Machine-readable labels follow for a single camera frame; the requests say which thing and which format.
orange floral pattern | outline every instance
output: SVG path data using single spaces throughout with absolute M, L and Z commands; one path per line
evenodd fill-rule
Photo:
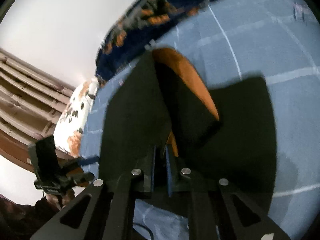
M 74 158 L 77 158 L 79 156 L 81 138 L 82 134 L 79 131 L 74 131 L 73 136 L 69 136 L 69 138 L 67 139 L 67 143 L 70 148 L 69 155 L 71 155 Z
M 82 97 L 85 97 L 88 89 L 89 89 L 89 86 L 90 86 L 90 81 L 86 81 L 83 83 L 83 87 L 81 89 L 81 91 L 79 92 L 79 95 L 78 95 L 78 98 L 79 100 L 82 98 Z
M 150 15 L 153 15 L 153 10 L 143 9 L 143 10 L 141 10 L 141 14 L 144 16 L 150 16 Z
M 165 23 L 165 22 L 167 22 L 169 20 L 170 20 L 170 18 L 169 18 L 169 16 L 167 14 L 156 16 L 156 17 L 150 17 L 148 19 L 148 21 L 153 25 L 162 24 L 162 23 Z
M 124 38 L 127 36 L 125 30 L 122 30 L 120 34 L 117 36 L 116 46 L 120 47 L 123 45 Z
M 69 118 L 69 122 L 71 122 L 71 117 L 70 117 L 71 113 L 72 113 L 72 104 L 71 102 L 69 102 L 61 114 L 59 123 L 65 122 L 67 118 Z
M 110 54 L 112 52 L 112 43 L 109 42 L 108 44 L 106 44 L 105 48 L 104 48 L 104 53 L 105 54 Z
M 107 82 L 101 76 L 97 76 L 97 79 L 98 79 L 99 87 L 104 88 Z
M 188 16 L 193 16 L 198 14 L 198 8 L 197 7 L 193 7 L 190 11 L 187 12 Z

navy blue blanket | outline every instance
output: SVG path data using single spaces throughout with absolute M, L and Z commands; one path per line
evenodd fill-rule
M 306 8 L 306 22 L 294 19 L 295 1 Z M 269 217 L 292 240 L 301 239 L 320 206 L 319 36 L 320 25 L 303 0 L 219 0 L 180 22 L 153 45 L 177 49 L 209 89 L 239 81 L 239 73 L 260 71 L 265 75 L 278 145 Z M 98 91 L 84 128 L 81 156 L 100 155 L 102 133 L 108 129 L 103 122 L 108 102 L 137 60 Z M 99 165 L 90 164 L 83 170 L 98 176 Z M 185 219 L 143 201 L 136 203 L 134 222 L 150 228 L 155 239 L 188 239 Z M 137 230 L 149 238 L 146 230 Z
M 138 0 L 111 28 L 101 45 L 96 76 L 110 80 L 183 19 L 215 0 Z

black metal frame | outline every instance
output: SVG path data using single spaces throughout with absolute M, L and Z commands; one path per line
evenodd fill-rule
M 36 170 L 35 186 L 46 193 L 62 195 L 77 182 L 93 179 L 92 174 L 67 176 L 75 161 L 61 167 L 55 155 L 53 137 L 29 147 Z M 97 179 L 73 201 L 40 228 L 31 240 L 130 239 L 135 199 L 148 198 L 153 192 L 156 147 L 152 147 L 132 169 L 123 171 L 116 180 Z M 183 158 L 175 158 L 170 145 L 165 149 L 167 178 L 172 192 L 189 195 L 190 240 L 260 240 L 274 234 L 274 240 L 289 237 L 265 212 L 227 179 L 205 179 L 201 173 L 185 168 Z M 219 205 L 211 193 L 220 197 Z
M 9 10 L 10 6 L 14 3 L 15 0 L 2 0 L 2 1 L 4 1 L 4 2 L 1 4 L 1 7 L 0 7 L 0 23 L 1 23 L 2 19 L 4 18 L 5 14 L 7 13 L 7 11 Z M 307 2 L 309 7 L 311 8 L 313 13 L 315 14 L 317 20 L 320 21 L 320 9 L 319 9 L 319 6 L 318 6 L 320 4 L 320 0 L 305 0 L 305 1 Z M 175 187 L 186 187 L 186 184 L 179 185 L 179 186 L 175 185 Z M 112 199 L 112 193 L 108 193 L 106 188 L 107 188 L 106 186 L 94 187 L 93 184 L 89 185 L 89 187 L 87 187 L 78 197 L 76 197 L 74 199 L 74 201 L 72 201 L 66 208 L 64 208 L 61 212 L 59 212 L 57 217 L 59 217 L 59 216 L 62 217 L 63 214 L 68 213 L 68 211 L 71 210 L 72 207 L 76 206 L 76 204 L 79 203 L 79 201 L 82 199 L 83 196 L 88 195 L 88 194 L 91 195 L 92 197 L 90 198 L 90 208 L 93 209 L 93 211 L 92 212 L 91 211 L 90 212 L 86 211 L 87 212 L 86 213 L 86 217 L 88 217 L 89 215 L 91 215 L 92 217 L 91 217 L 91 220 L 90 220 L 91 222 L 88 223 L 87 233 L 86 233 L 85 237 L 86 237 L 86 239 L 99 239 L 98 236 L 97 236 L 97 238 L 95 238 L 95 237 L 90 238 L 90 236 L 93 236 L 95 234 L 90 235 L 89 232 L 91 232 L 91 231 L 98 232 L 97 228 L 101 228 L 102 225 L 104 224 L 104 222 L 103 222 L 104 219 L 106 220 L 106 216 L 107 216 L 106 213 L 108 211 L 108 204 L 107 204 L 108 201 L 105 201 L 105 200 L 110 200 L 110 202 L 111 202 L 111 199 Z M 226 190 L 228 188 L 230 188 L 230 187 L 229 186 L 228 187 L 223 187 L 223 188 L 220 187 L 220 190 Z M 231 201 L 230 198 L 228 198 L 228 196 L 230 196 L 230 192 L 229 193 L 228 192 L 225 193 L 225 192 L 222 191 L 222 194 L 216 194 L 216 193 L 209 192 L 209 196 L 210 196 L 210 200 L 212 200 L 213 198 L 215 199 L 215 204 L 213 205 L 213 208 L 218 212 L 219 211 L 224 211 L 224 213 L 225 213 L 226 208 L 223 207 L 222 203 L 226 199 Z M 229 212 L 234 211 L 234 209 L 232 208 L 231 204 L 228 207 L 229 207 Z M 219 225 L 219 229 L 226 228 L 225 230 L 222 230 L 222 231 L 219 230 L 220 236 L 223 237 L 224 232 L 228 231 L 228 227 L 226 227 L 225 225 L 229 224 L 230 219 L 231 218 L 229 218 L 228 216 L 223 216 L 223 215 L 220 216 L 218 219 L 216 218 L 216 223 Z M 303 237 L 303 239 L 306 239 L 306 240 L 307 239 L 313 239 L 313 237 L 315 235 L 319 236 L 319 231 L 320 231 L 319 230 L 319 226 L 320 226 L 320 219 L 316 219 L 314 221 L 314 223 L 311 225 L 310 230 L 307 232 L 305 237 Z M 228 236 L 230 238 L 225 238 L 225 239 L 232 239 L 232 237 L 233 238 L 235 237 L 234 235 L 232 236 L 231 233 Z

white grid line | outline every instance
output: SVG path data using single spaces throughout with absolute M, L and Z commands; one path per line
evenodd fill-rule
M 101 133 L 103 129 L 95 130 L 95 131 L 87 131 L 88 133 Z
M 176 30 L 177 30 L 177 39 L 179 41 L 179 29 L 178 29 L 178 26 L 176 25 Z
M 146 225 L 146 216 L 148 215 L 148 213 L 154 208 L 154 206 L 148 207 L 147 210 L 143 213 L 142 215 L 142 221 L 144 222 L 144 224 Z
M 240 71 L 240 68 L 239 68 L 239 64 L 238 64 L 236 55 L 235 55 L 235 53 L 234 53 L 234 51 L 233 51 L 233 48 L 232 48 L 232 46 L 231 46 L 231 44 L 230 44 L 230 41 L 229 41 L 226 33 L 224 32 L 223 28 L 221 27 L 220 23 L 218 22 L 218 20 L 217 20 L 217 18 L 216 18 L 216 16 L 215 16 L 214 12 L 212 11 L 211 7 L 210 7 L 209 5 L 208 5 L 208 7 L 209 7 L 209 9 L 210 9 L 210 11 L 211 11 L 211 13 L 212 13 L 215 21 L 217 22 L 217 24 L 218 24 L 218 26 L 219 26 L 219 28 L 220 28 L 223 36 L 226 38 L 226 41 L 227 41 L 227 43 L 228 43 L 228 45 L 229 45 L 229 47 L 230 47 L 230 50 L 231 50 L 233 59 L 235 60 L 235 63 L 236 63 L 236 67 L 237 67 L 237 70 L 238 70 L 238 74 L 239 74 L 240 80 L 242 80 L 242 75 L 241 75 L 241 71 Z
M 293 22 L 293 14 L 289 15 L 289 16 L 277 16 L 277 17 L 268 17 L 265 18 L 263 20 L 257 21 L 257 22 L 253 22 L 253 23 L 247 23 L 247 24 L 243 24 L 243 25 L 239 25 L 231 30 L 227 30 L 225 31 L 225 34 L 228 37 L 232 37 L 234 35 L 240 34 L 240 33 L 245 33 L 248 32 L 250 30 L 253 29 L 260 29 L 266 25 L 269 24 L 273 24 L 273 23 L 278 23 L 278 19 L 281 20 L 283 23 L 291 23 Z M 211 42 L 215 42 L 215 41 L 219 41 L 221 39 L 223 39 L 224 36 L 222 33 L 218 33 L 209 37 L 205 37 L 205 38 L 201 38 L 198 40 L 197 42 L 197 46 L 201 47 L 207 44 L 210 44 Z
M 290 195 L 295 195 L 295 194 L 299 194 L 302 192 L 306 192 L 306 191 L 311 191 L 313 189 L 316 188 L 320 188 L 320 183 L 314 184 L 314 185 L 310 185 L 310 186 L 305 186 L 305 187 L 301 187 L 301 188 L 297 188 L 297 189 L 293 189 L 293 190 L 288 190 L 288 191 L 284 191 L 284 192 L 276 192 L 272 195 L 272 197 L 285 197 L 285 196 L 290 196 Z
M 276 17 L 272 12 L 267 10 L 263 5 L 255 2 L 254 0 L 251 0 L 254 4 L 261 7 L 266 11 L 266 14 L 268 14 L 271 18 L 275 17 L 279 25 L 288 33 L 288 35 L 293 39 L 293 41 L 298 45 L 298 47 L 301 49 L 302 53 L 305 55 L 305 57 L 308 59 L 310 65 L 316 70 L 316 64 L 312 58 L 312 56 L 307 52 L 306 48 L 302 45 L 302 43 L 299 41 L 299 39 L 294 35 L 294 33 L 285 25 L 282 20 L 279 17 Z
M 273 76 L 268 76 L 266 77 L 266 83 L 267 85 L 273 85 L 273 84 L 285 82 L 288 80 L 292 80 L 295 78 L 299 78 L 303 76 L 312 76 L 317 74 L 318 74 L 317 68 L 315 69 L 314 67 L 304 67 L 304 68 L 299 68 L 292 71 L 276 74 Z
M 102 105 L 100 105 L 97 109 L 91 110 L 90 114 L 95 114 L 96 112 L 98 112 L 101 108 L 104 108 L 108 105 L 108 103 L 103 103 Z

blue strip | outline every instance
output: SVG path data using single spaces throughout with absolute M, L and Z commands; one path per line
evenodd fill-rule
M 94 156 L 94 157 L 90 157 L 87 159 L 82 159 L 78 161 L 79 166 L 85 166 L 85 165 L 89 165 L 92 163 L 99 163 L 100 162 L 100 157 L 99 156 Z
M 171 176 L 171 167 L 170 167 L 170 161 L 169 161 L 169 151 L 168 147 L 165 147 L 165 160 L 167 163 L 167 180 L 168 180 L 168 195 L 169 197 L 172 196 L 172 176 Z
M 154 189 L 154 181 L 155 181 L 155 162 L 156 162 L 156 146 L 153 150 L 153 161 L 152 161 L 152 170 L 151 170 L 151 192 Z

